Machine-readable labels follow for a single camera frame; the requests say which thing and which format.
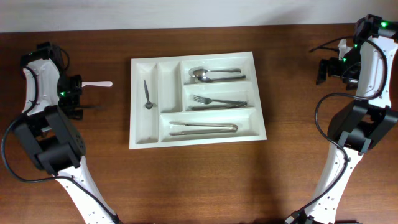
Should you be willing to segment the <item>small dark metal teaspoon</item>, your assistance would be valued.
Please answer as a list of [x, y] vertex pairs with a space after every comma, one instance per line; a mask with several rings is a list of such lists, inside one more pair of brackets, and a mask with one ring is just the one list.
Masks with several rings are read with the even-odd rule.
[[100, 110], [103, 107], [100, 105], [80, 105], [81, 109], [95, 109], [95, 110]]

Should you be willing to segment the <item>small silver teaspoon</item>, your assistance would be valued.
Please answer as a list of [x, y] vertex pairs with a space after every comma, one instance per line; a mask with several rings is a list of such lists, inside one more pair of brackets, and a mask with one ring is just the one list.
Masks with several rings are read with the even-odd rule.
[[146, 109], [150, 110], [150, 109], [153, 108], [154, 104], [149, 99], [149, 90], [148, 90], [148, 87], [147, 87], [147, 83], [146, 83], [145, 80], [143, 82], [144, 82], [144, 93], [145, 93], [145, 96], [146, 96], [146, 103], [145, 103], [144, 106], [145, 106]]

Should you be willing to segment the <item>silver tablespoon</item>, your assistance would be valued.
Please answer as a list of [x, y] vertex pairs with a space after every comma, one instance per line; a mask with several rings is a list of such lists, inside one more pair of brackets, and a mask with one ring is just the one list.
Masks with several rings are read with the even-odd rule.
[[194, 67], [191, 68], [188, 73], [191, 77], [204, 77], [207, 73], [241, 73], [240, 68], [230, 68], [221, 70], [208, 70], [204, 67]]
[[230, 80], [242, 80], [245, 78], [246, 78], [245, 75], [234, 76], [234, 77], [221, 77], [221, 78], [210, 78], [210, 77], [202, 76], [202, 77], [195, 77], [194, 80], [196, 83], [213, 83], [213, 82], [224, 82], [224, 81], [230, 81]]

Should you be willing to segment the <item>silver fork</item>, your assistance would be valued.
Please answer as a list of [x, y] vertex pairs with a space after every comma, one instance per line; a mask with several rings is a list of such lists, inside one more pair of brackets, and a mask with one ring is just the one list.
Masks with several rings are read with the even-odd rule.
[[197, 103], [201, 103], [204, 105], [209, 105], [211, 103], [223, 103], [227, 105], [240, 105], [246, 103], [245, 101], [231, 101], [231, 100], [217, 100], [217, 99], [212, 99], [212, 98], [207, 98], [203, 96], [193, 96], [193, 100], [196, 101]]
[[191, 106], [190, 109], [192, 111], [220, 110], [220, 109], [242, 108], [242, 107], [246, 107], [246, 106], [247, 106], [247, 103], [244, 101], [242, 103], [233, 104], [233, 105]]

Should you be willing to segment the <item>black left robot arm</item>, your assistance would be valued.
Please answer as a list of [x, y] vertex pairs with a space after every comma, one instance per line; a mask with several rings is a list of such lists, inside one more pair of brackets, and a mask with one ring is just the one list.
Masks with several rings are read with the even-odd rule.
[[14, 133], [34, 166], [48, 174], [37, 182], [57, 181], [85, 223], [120, 223], [90, 175], [85, 142], [72, 123], [83, 118], [80, 96], [91, 83], [69, 77], [69, 64], [68, 53], [50, 42], [21, 57], [25, 106], [6, 132]]

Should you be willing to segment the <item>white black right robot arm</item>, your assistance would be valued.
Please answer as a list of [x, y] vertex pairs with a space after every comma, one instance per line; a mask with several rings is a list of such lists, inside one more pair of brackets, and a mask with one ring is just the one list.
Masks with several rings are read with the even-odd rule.
[[336, 211], [349, 178], [363, 156], [397, 124], [389, 85], [397, 52], [397, 23], [368, 14], [350, 37], [336, 39], [337, 57], [322, 59], [316, 83], [339, 78], [355, 94], [337, 93], [351, 103], [334, 115], [327, 132], [328, 157], [309, 203], [292, 212], [285, 223], [336, 223]]

